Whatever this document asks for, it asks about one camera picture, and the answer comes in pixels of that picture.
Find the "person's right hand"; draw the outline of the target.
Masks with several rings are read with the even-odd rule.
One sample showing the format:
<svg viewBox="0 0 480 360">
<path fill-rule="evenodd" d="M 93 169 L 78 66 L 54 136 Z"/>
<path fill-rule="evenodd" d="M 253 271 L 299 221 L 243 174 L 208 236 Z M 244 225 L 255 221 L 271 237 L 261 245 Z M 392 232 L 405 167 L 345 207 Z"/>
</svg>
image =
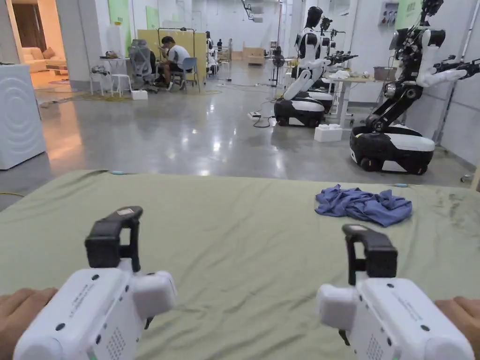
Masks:
<svg viewBox="0 0 480 360">
<path fill-rule="evenodd" d="M 480 358 L 480 300 L 455 297 L 436 300 L 434 303 L 467 338 L 478 360 Z"/>
</svg>

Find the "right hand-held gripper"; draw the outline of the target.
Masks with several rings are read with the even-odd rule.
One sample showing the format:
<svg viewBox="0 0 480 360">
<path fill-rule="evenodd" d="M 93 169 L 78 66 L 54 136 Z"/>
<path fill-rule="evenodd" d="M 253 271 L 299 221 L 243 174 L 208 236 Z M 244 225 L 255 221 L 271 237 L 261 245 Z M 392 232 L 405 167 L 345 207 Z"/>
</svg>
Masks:
<svg viewBox="0 0 480 360">
<path fill-rule="evenodd" d="M 316 314 L 359 360 L 473 360 L 467 338 L 411 280 L 383 233 L 344 225 L 348 287 L 320 286 Z"/>
</svg>

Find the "person's left hand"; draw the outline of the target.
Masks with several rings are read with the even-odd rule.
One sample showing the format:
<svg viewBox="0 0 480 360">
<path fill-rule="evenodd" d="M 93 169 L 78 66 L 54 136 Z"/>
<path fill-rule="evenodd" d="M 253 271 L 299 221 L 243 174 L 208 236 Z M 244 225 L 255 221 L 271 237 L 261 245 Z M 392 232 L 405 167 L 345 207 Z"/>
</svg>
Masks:
<svg viewBox="0 0 480 360">
<path fill-rule="evenodd" d="M 57 288 L 22 288 L 0 296 L 0 358 L 11 360 L 15 346 L 31 322 L 57 293 Z"/>
</svg>

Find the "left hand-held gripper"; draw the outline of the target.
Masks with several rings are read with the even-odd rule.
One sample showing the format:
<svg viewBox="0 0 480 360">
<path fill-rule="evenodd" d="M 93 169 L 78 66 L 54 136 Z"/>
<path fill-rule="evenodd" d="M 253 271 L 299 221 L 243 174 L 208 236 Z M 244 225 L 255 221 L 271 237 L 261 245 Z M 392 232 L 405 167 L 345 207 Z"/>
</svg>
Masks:
<svg viewBox="0 0 480 360">
<path fill-rule="evenodd" d="M 133 360 L 155 316 L 172 310 L 171 274 L 141 273 L 140 218 L 130 206 L 97 221 L 85 241 L 89 267 L 75 272 L 20 337 L 15 360 Z"/>
</svg>

